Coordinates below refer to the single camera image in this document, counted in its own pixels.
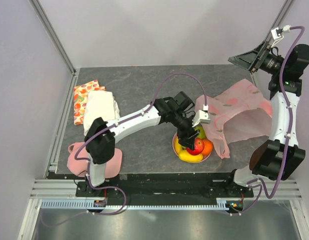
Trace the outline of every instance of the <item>red apple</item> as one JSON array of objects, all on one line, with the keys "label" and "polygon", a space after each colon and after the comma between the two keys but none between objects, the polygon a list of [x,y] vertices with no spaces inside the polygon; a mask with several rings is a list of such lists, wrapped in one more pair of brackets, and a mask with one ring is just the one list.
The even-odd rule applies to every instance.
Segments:
[{"label": "red apple", "polygon": [[185,149],[190,153],[191,155],[198,155],[201,154],[201,152],[205,148],[205,143],[202,141],[199,137],[197,137],[194,140],[194,150],[191,150],[190,148],[186,147]]}]

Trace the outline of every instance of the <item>fruit bowl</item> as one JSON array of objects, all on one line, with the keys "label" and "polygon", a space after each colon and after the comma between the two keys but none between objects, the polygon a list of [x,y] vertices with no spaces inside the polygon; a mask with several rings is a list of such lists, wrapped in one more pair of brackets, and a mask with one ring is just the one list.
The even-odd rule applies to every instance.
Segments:
[{"label": "fruit bowl", "polygon": [[[177,133],[174,134],[173,136],[173,139],[172,139],[172,149],[174,151],[174,153],[177,155],[178,157],[178,154],[176,152],[176,149],[175,149],[175,141],[177,139]],[[209,156],[211,155],[211,153],[209,155],[203,155],[203,159],[201,161],[197,161],[197,162],[187,162],[187,161],[184,161],[186,163],[190,163],[190,164],[198,164],[198,163],[202,163],[204,160],[206,160]]]}]

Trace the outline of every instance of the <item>patterned cloth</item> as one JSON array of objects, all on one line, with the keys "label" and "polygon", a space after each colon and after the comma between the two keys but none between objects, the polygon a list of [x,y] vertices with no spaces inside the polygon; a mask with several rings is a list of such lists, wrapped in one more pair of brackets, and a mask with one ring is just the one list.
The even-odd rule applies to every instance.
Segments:
[{"label": "patterned cloth", "polygon": [[[207,96],[210,124],[203,124],[206,137],[219,157],[230,158],[229,143],[269,136],[273,109],[262,93],[247,79],[212,98]],[[195,110],[202,109],[205,97],[198,97]]]},{"label": "patterned cloth", "polygon": [[104,86],[99,86],[98,80],[90,81],[86,84],[79,85],[73,88],[73,109],[74,109],[74,125],[84,123],[85,109],[90,91],[105,91]]}]

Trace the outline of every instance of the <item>pink cloth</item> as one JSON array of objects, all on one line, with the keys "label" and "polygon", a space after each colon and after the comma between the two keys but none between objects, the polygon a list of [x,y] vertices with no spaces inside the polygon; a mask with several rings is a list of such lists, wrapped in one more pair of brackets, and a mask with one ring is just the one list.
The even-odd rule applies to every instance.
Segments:
[{"label": "pink cloth", "polygon": [[[204,103],[204,96],[198,97],[195,110],[202,109]],[[230,158],[229,143],[270,134],[271,104],[247,79],[214,98],[207,96],[207,103],[211,122],[202,126],[222,159]]]},{"label": "pink cloth", "polygon": [[[75,154],[78,149],[84,144],[84,142],[75,142],[68,147],[70,156],[68,157],[67,167],[68,169],[78,177],[84,177],[88,170],[88,161],[87,160],[75,160]],[[86,148],[78,155],[79,158],[88,158],[88,153]],[[115,148],[114,156],[106,163],[104,177],[106,179],[113,178],[119,174],[121,162],[123,159],[123,152]]]}]

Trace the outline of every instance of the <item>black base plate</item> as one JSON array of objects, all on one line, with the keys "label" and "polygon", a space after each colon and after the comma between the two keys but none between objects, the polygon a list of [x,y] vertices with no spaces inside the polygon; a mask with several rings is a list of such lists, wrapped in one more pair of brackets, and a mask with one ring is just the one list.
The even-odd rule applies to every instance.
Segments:
[{"label": "black base plate", "polygon": [[[119,174],[100,187],[116,186],[127,195],[127,205],[173,206],[215,205],[216,198],[252,198],[253,191],[231,182],[231,173],[150,173]],[[87,181],[79,181],[76,197],[104,197],[104,191],[93,190]],[[107,189],[109,205],[121,205],[122,194]]]}]

